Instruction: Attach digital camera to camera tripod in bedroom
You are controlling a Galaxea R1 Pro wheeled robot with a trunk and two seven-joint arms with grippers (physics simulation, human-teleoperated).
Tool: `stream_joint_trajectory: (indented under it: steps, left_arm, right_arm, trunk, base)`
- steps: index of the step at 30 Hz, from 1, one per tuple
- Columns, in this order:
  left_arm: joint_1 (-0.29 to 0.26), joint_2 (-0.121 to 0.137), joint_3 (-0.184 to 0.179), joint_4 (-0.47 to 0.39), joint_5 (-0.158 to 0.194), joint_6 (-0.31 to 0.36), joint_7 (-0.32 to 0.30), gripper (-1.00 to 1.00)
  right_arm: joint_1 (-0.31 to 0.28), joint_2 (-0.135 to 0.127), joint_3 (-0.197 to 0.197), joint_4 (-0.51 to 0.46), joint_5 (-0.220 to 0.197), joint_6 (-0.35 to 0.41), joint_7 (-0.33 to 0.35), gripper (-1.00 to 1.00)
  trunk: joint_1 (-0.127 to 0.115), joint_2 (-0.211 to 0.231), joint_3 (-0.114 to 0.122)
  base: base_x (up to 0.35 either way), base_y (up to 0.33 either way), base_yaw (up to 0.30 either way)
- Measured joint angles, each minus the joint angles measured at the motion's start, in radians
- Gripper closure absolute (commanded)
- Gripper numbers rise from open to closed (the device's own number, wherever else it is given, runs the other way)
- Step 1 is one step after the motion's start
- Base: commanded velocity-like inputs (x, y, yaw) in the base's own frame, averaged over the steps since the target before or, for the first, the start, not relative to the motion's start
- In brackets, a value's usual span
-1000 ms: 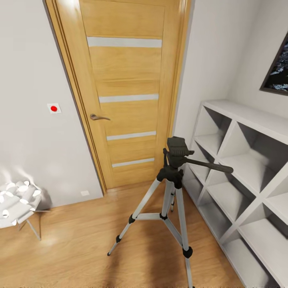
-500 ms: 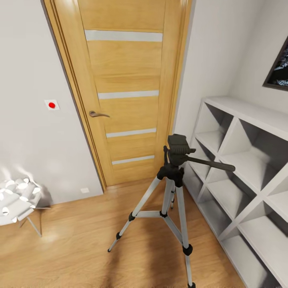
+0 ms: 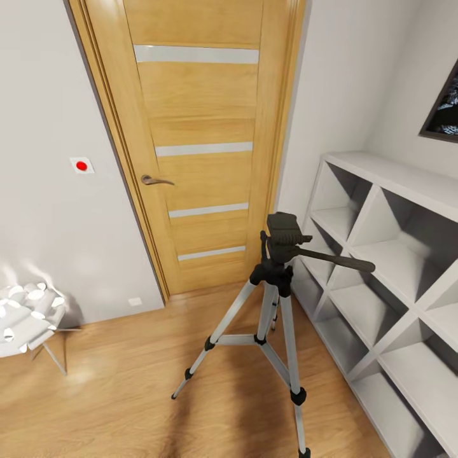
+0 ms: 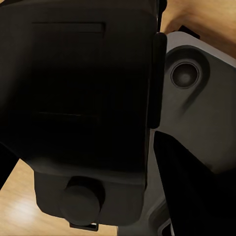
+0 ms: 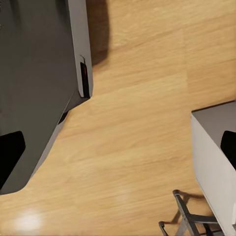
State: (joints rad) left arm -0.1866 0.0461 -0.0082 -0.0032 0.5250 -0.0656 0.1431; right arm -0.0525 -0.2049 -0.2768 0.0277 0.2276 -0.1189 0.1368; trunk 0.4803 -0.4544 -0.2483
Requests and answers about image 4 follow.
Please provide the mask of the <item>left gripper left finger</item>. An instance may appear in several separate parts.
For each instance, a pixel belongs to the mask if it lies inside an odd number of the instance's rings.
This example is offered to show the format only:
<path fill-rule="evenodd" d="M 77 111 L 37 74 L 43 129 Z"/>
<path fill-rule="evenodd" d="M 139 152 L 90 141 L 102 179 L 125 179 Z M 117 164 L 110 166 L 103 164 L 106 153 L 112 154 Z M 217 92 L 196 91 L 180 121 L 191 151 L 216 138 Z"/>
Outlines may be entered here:
<path fill-rule="evenodd" d="M 0 190 L 4 186 L 19 159 L 18 156 L 0 144 Z"/>

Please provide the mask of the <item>digital camera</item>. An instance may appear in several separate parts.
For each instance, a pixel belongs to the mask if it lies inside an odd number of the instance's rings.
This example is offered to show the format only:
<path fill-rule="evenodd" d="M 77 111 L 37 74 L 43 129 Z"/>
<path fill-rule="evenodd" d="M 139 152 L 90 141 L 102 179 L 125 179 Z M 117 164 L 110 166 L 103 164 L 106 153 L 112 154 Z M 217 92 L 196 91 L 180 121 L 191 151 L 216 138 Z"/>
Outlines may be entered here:
<path fill-rule="evenodd" d="M 167 0 L 0 3 L 0 144 L 69 227 L 140 220 L 161 122 Z"/>

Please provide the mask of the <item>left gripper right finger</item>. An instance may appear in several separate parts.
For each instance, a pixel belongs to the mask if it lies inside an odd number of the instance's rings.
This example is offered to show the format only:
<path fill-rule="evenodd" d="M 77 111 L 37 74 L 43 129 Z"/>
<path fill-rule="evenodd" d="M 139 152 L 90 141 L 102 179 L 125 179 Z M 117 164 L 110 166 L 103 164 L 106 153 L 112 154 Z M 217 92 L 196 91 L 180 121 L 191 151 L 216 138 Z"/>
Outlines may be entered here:
<path fill-rule="evenodd" d="M 173 136 L 153 148 L 175 236 L 236 236 L 236 193 Z"/>

